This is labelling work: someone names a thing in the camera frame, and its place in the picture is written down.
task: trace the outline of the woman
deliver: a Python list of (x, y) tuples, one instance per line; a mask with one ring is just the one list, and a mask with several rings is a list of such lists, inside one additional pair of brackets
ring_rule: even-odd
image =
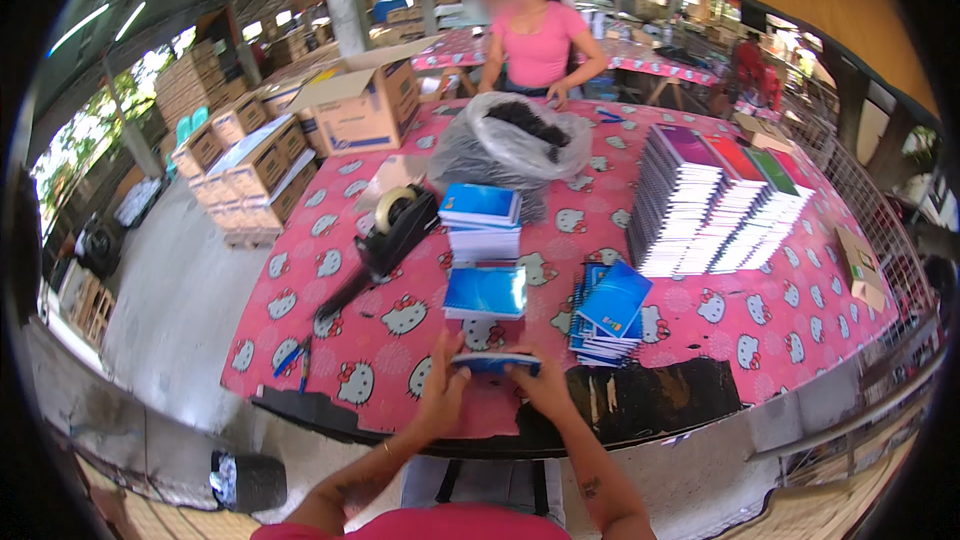
[[(450, 366), (451, 354), (463, 346), (463, 333), (456, 346), (449, 346), (449, 340), (446, 330), (437, 339), (431, 354), (433, 367), (427, 374), (419, 409), (410, 425), (320, 482), (285, 522), (260, 527), (250, 540), (328, 540), (344, 535), (353, 540), (570, 540), (563, 529), (563, 495), (559, 494), (560, 471), (556, 459), (548, 459), (547, 466), (540, 469), (540, 476), (546, 480), (540, 486), (541, 498), (517, 500), (517, 495), (523, 494), (518, 478), (523, 477), (527, 482), (536, 478), (536, 474), (530, 474), (533, 471), (530, 461), (517, 461), (507, 475), (497, 475), (503, 465), (510, 463), (450, 461), (438, 468), (434, 465), (440, 459), (416, 456), (428, 444), (453, 431), (460, 419), (461, 399), (471, 374), (469, 369), (454, 371)], [(530, 404), (557, 428), (570, 456), (586, 511), (600, 534), (605, 540), (656, 540), (641, 493), (580, 416), (570, 398), (567, 376), (560, 364), (537, 348), (517, 347), (512, 352), (532, 352), (542, 361), (535, 378), (522, 368), (510, 370), (510, 378), (530, 398)], [(407, 467), (403, 473), (402, 508), (388, 511), (356, 531), (344, 534), (347, 520), (372, 503), (404, 463)], [(455, 470), (462, 473), (451, 475), (454, 463), (457, 464)], [(549, 486), (551, 479), (553, 497), (549, 488), (544, 487)], [(530, 514), (537, 512), (530, 508), (530, 503), (548, 503), (550, 508), (539, 510), (538, 516)]]
[[(556, 96), (557, 109), (566, 109), (572, 88), (606, 70), (603, 49), (580, 14), (559, 0), (506, 1), (490, 27), (479, 91), (494, 90), (503, 55), (509, 54), (504, 90), (527, 97)], [(586, 55), (586, 61), (568, 67), (574, 48)]]

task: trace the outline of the wooden pallet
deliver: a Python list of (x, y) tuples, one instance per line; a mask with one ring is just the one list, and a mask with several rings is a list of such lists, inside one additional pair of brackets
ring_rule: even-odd
[(254, 249), (260, 246), (273, 246), (282, 230), (255, 229), (236, 232), (224, 232), (223, 244), (230, 250), (234, 248)]
[(95, 275), (87, 273), (77, 292), (71, 318), (83, 332), (86, 343), (98, 351), (115, 306), (114, 294)]

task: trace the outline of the plastic bag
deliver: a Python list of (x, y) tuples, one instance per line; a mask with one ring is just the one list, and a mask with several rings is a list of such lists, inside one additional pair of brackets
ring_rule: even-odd
[[(546, 124), (557, 126), (569, 143), (555, 146), (487, 112), (502, 102), (523, 102)], [(554, 180), (572, 180), (591, 160), (590, 123), (572, 113), (557, 113), (522, 94), (479, 94), (453, 117), (437, 140), (427, 179), (441, 193), (450, 184), (485, 184), (509, 188), (523, 198), (520, 220), (546, 219), (544, 193)], [(551, 160), (553, 153), (556, 162)]]

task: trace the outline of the ceiling light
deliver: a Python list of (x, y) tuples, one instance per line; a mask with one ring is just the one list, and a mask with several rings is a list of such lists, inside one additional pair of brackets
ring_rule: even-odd
[(136, 6), (135, 9), (133, 9), (133, 12), (129, 14), (129, 18), (126, 19), (126, 23), (124, 23), (123, 27), (120, 28), (120, 31), (117, 32), (117, 37), (113, 39), (113, 42), (118, 42), (120, 40), (120, 36), (124, 35), (124, 33), (127, 31), (127, 28), (130, 27), (130, 24), (134, 22), (134, 19), (137, 18), (137, 16), (140, 14), (140, 11), (142, 11), (143, 7), (145, 6), (147, 6), (147, 3), (141, 2)]
[(102, 7), (100, 7), (99, 9), (97, 9), (96, 11), (94, 11), (93, 13), (90, 13), (90, 14), (87, 15), (86, 17), (80, 19), (80, 20), (79, 20), (79, 23), (77, 23), (76, 25), (74, 25), (73, 27), (71, 27), (71, 28), (70, 28), (70, 31), (68, 31), (67, 33), (63, 34), (63, 37), (56, 41), (56, 43), (54, 44), (54, 47), (51, 48), (51, 49), (50, 49), (50, 52), (47, 53), (47, 56), (50, 56), (51, 54), (54, 54), (54, 51), (55, 51), (56, 49), (59, 49), (59, 48), (60, 48), (60, 45), (63, 44), (64, 42), (66, 42), (66, 41), (70, 38), (70, 36), (76, 34), (76, 33), (80, 30), (80, 28), (82, 28), (83, 26), (86, 26), (87, 24), (89, 24), (90, 22), (92, 22), (95, 17), (97, 17), (98, 15), (103, 14), (103, 12), (106, 11), (107, 8), (110, 7), (110, 5), (111, 5), (111, 4), (108, 2), (108, 3), (104, 4)]

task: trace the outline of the tattoo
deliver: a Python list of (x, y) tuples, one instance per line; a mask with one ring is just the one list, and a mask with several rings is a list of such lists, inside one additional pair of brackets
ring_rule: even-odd
[(585, 501), (597, 498), (597, 490), (600, 489), (600, 478), (592, 477), (580, 484), (580, 494)]
[(387, 484), (375, 477), (361, 477), (356, 481), (340, 484), (336, 488), (343, 498), (344, 509), (363, 510), (380, 495), (385, 486)]

